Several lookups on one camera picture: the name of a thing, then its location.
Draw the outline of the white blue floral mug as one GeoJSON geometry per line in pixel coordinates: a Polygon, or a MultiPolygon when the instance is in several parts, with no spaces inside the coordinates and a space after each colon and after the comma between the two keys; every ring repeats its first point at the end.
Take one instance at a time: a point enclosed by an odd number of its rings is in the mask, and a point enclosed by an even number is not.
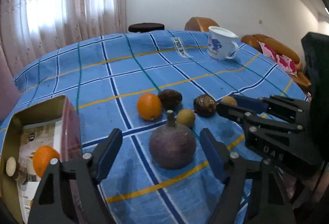
{"type": "Polygon", "coordinates": [[[238,36],[230,30],[209,26],[207,52],[216,60],[231,60],[237,56],[239,46],[238,36]]]}

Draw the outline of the orange leather sofa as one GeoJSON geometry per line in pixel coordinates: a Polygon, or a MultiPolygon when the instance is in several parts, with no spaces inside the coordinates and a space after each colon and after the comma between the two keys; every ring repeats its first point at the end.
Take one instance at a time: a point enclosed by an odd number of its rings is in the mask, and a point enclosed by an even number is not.
{"type": "Polygon", "coordinates": [[[291,48],[266,35],[245,35],[241,41],[274,61],[305,93],[311,91],[311,82],[303,73],[303,64],[291,48]]]}

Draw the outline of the brown wrinkled passion fruit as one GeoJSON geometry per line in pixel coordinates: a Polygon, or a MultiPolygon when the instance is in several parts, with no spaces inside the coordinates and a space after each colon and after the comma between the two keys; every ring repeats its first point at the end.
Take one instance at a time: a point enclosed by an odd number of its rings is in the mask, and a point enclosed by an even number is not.
{"type": "Polygon", "coordinates": [[[195,113],[205,118],[209,118],[215,114],[216,105],[216,100],[207,94],[199,95],[193,101],[195,113]]]}

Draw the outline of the pink plastic pitcher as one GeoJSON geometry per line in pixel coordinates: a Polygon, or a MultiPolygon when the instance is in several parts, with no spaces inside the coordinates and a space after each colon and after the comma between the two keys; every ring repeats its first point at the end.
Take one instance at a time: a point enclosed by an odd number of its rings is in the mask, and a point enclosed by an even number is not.
{"type": "Polygon", "coordinates": [[[16,106],[20,93],[13,82],[5,54],[0,52],[0,121],[3,121],[16,106]]]}

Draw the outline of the tan shiitake mushroom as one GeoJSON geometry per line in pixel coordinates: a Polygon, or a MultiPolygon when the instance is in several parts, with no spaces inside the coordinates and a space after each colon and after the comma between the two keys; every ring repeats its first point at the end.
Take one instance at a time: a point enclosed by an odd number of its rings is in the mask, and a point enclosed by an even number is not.
{"type": "Polygon", "coordinates": [[[19,184],[25,184],[28,179],[27,169],[20,165],[14,157],[9,157],[6,162],[6,174],[19,184]]]}

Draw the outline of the white floral curtain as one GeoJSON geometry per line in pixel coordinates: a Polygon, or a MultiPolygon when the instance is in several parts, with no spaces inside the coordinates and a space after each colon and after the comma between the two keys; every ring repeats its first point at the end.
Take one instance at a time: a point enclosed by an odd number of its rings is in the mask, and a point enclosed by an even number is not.
{"type": "Polygon", "coordinates": [[[1,58],[11,75],[37,58],[127,30],[125,0],[1,0],[1,58]]]}

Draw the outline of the dark wrinkled passion fruit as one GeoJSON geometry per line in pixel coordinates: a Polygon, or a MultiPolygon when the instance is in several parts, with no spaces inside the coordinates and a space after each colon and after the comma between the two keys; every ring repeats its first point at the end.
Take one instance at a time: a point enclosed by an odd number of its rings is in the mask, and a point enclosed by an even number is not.
{"type": "Polygon", "coordinates": [[[165,89],[158,93],[165,110],[175,110],[182,101],[182,94],[173,89],[165,89]]]}

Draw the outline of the purple mangosteen with stem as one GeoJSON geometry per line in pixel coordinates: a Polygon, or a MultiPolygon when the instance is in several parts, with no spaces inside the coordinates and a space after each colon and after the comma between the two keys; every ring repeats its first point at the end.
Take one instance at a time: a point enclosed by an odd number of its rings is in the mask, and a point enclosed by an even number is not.
{"type": "Polygon", "coordinates": [[[190,128],[178,124],[174,112],[168,110],[166,124],[152,132],[148,149],[156,165],[177,170],[193,161],[196,138],[190,128]]]}

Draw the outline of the small orange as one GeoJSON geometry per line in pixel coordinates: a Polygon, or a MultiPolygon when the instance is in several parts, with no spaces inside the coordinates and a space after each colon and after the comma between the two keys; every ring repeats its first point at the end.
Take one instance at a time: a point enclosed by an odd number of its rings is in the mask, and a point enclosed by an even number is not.
{"type": "Polygon", "coordinates": [[[36,174],[42,178],[51,159],[60,159],[60,154],[50,146],[42,146],[36,150],[32,157],[32,163],[36,174]]]}

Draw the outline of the dark round stool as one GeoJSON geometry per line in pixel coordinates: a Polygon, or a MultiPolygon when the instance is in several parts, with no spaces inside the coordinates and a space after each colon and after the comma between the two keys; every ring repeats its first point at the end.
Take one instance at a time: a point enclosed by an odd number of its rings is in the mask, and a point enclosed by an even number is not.
{"type": "Polygon", "coordinates": [[[151,32],[155,30],[164,30],[165,25],[160,23],[138,23],[129,25],[128,31],[133,33],[144,33],[144,32],[151,32]]]}

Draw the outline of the brown longan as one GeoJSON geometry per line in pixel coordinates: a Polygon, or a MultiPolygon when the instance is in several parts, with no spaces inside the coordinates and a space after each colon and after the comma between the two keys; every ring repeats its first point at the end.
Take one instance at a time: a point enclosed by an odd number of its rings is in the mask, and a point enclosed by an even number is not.
{"type": "Polygon", "coordinates": [[[220,100],[220,103],[225,103],[233,106],[237,106],[237,100],[232,96],[225,96],[220,100]]]}

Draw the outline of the pink gold tin box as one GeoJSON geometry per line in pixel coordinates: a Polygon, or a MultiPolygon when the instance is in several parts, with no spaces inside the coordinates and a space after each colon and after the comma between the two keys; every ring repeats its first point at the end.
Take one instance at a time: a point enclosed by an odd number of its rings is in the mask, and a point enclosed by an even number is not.
{"type": "Polygon", "coordinates": [[[31,201],[41,180],[32,157],[45,145],[55,149],[62,162],[81,156],[79,116],[66,95],[34,104],[13,114],[9,120],[1,152],[1,199],[18,223],[27,223],[31,201]],[[27,169],[25,184],[6,174],[9,157],[27,169]]]}

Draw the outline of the pink floral cushion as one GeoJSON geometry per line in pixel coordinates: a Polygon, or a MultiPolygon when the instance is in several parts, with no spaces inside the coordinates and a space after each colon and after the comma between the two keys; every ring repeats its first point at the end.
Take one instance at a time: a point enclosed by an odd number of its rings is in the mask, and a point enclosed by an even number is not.
{"type": "Polygon", "coordinates": [[[297,68],[295,62],[286,55],[280,55],[265,43],[259,42],[263,55],[274,61],[287,74],[297,76],[297,68]]]}

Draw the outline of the small yellow-green longan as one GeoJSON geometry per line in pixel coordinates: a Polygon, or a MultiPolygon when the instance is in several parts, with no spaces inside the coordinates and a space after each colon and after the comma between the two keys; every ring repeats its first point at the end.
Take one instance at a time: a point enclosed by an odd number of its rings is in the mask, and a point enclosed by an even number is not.
{"type": "Polygon", "coordinates": [[[195,123],[195,113],[191,109],[182,109],[179,111],[176,117],[176,122],[178,124],[192,128],[195,123]]]}

